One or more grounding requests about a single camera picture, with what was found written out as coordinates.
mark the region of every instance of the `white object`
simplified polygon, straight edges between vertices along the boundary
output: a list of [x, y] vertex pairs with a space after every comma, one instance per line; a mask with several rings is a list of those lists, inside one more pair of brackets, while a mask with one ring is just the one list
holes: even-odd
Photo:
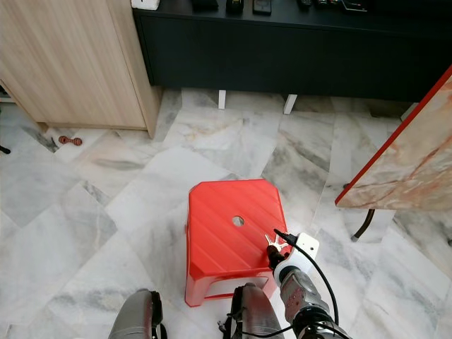
[[284, 114], [290, 114], [290, 112], [292, 111], [292, 108], [294, 107], [296, 99], [297, 99], [296, 94], [289, 94], [289, 96], [287, 97], [287, 100], [285, 101]]
[[218, 91], [218, 109], [224, 109], [226, 105], [226, 91]]
[[[316, 259], [317, 251], [319, 250], [318, 240], [307, 235], [306, 233], [301, 233], [298, 236], [297, 246], [303, 249], [306, 253], [308, 253], [312, 259], [314, 260]], [[290, 252], [289, 257], [276, 266], [273, 276], [279, 277], [283, 268], [288, 266], [296, 266], [302, 272], [308, 273], [309, 270], [312, 268], [312, 263], [306, 258], [306, 256], [298, 252], [296, 249], [293, 249], [292, 252]], [[280, 280], [275, 279], [275, 281], [278, 287], [280, 287], [281, 286]]]
[[160, 0], [131, 0], [132, 8], [149, 9], [155, 11], [158, 8]]

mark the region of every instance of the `black cable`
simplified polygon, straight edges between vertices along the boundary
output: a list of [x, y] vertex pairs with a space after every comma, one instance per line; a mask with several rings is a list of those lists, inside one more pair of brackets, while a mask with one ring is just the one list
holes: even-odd
[[313, 323], [310, 326], [322, 327], [322, 328], [325, 328], [326, 330], [330, 330], [331, 332], [334, 332], [335, 334], [338, 334], [341, 338], [351, 339], [351, 337], [345, 335], [344, 333], [340, 332], [339, 330], [336, 330], [334, 327], [331, 327], [331, 326], [328, 326], [328, 325], [324, 325], [322, 323]]
[[297, 246], [297, 244], [295, 244], [297, 241], [293, 241], [293, 238], [295, 238], [293, 235], [291, 234], [285, 234], [282, 233], [280, 230], [274, 229], [275, 233], [277, 235], [279, 235], [280, 237], [282, 237], [289, 245], [291, 245], [292, 247], [294, 247], [296, 250], [298, 250], [298, 252], [300, 252], [301, 254], [303, 254], [304, 256], [307, 257], [307, 259], [312, 263], [312, 265], [316, 268], [317, 272], [319, 272], [323, 282], [326, 285], [326, 288], [328, 289], [328, 292], [330, 292], [330, 296], [331, 296], [331, 301], [333, 303], [333, 310], [334, 310], [334, 322], [336, 325], [339, 326], [339, 312], [338, 312], [338, 303], [336, 302], [336, 297], [334, 296], [334, 292], [333, 289], [331, 288], [330, 283], [328, 282], [328, 279], [326, 278], [326, 276], [323, 274], [322, 270], [320, 269], [319, 265], [317, 265], [317, 263], [315, 262], [315, 260], [313, 258], [311, 258], [311, 256], [306, 253], [303, 249], [301, 249], [299, 246]]
[[275, 335], [284, 333], [285, 331], [292, 330], [293, 327], [294, 326], [289, 326], [289, 327], [283, 328], [282, 330], [279, 330], [279, 331], [276, 331], [276, 332], [273, 332], [270, 334], [255, 334], [255, 333], [248, 333], [248, 332], [242, 332], [242, 334], [250, 335], [251, 337], [256, 337], [256, 338], [270, 338]]

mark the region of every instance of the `black metal leg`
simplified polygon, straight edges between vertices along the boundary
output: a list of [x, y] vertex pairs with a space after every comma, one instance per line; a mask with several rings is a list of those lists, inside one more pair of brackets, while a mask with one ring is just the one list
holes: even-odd
[[366, 220], [354, 235], [352, 235], [352, 241], [357, 242], [359, 237], [362, 236], [362, 234], [367, 230], [368, 226], [370, 225], [370, 222], [372, 221], [372, 218], [374, 217], [375, 210], [370, 209], [369, 212], [367, 212]]
[[11, 153], [11, 151], [10, 151], [8, 148], [1, 147], [1, 146], [0, 146], [0, 151], [3, 152], [3, 153], [5, 153], [5, 154]]

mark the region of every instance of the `silver key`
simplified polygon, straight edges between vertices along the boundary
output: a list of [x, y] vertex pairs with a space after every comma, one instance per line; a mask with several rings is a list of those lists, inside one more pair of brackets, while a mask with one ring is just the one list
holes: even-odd
[[270, 240], [270, 237], [267, 234], [266, 234], [266, 239], [267, 239], [268, 245], [276, 247], [278, 252], [281, 252], [281, 250], [288, 245], [287, 242], [285, 242], [283, 244], [280, 244], [280, 242], [279, 242], [280, 241], [280, 236], [279, 235], [276, 235], [276, 238], [275, 238], [274, 242], [272, 242]]

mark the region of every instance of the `stool leg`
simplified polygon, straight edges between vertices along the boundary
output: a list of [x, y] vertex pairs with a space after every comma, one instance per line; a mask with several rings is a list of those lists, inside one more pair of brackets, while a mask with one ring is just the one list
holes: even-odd
[[212, 278], [194, 280], [190, 275], [187, 276], [185, 287], [186, 304], [190, 307], [201, 306], [212, 282]]

